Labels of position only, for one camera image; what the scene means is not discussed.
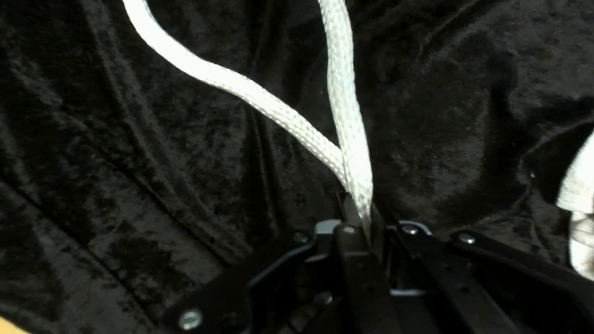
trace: black fabric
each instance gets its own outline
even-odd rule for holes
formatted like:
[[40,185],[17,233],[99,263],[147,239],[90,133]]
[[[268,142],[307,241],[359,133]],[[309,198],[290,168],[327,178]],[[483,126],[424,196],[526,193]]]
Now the black fabric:
[[[149,3],[335,141],[316,1]],[[594,3],[350,9],[381,211],[563,265],[569,215],[554,204],[594,122]],[[340,215],[320,161],[166,63],[118,0],[4,0],[0,68],[0,315],[32,332],[155,332],[283,230]]]

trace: black velvet fabric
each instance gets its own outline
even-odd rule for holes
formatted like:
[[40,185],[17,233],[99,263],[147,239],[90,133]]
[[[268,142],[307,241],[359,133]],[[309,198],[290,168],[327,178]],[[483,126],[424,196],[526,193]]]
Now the black velvet fabric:
[[[337,141],[314,0],[149,3]],[[350,11],[379,209],[565,265],[556,196],[594,124],[594,1]],[[157,332],[168,306],[272,237],[340,217],[320,161],[166,63],[118,0],[4,0],[0,70],[0,315],[23,328]]]

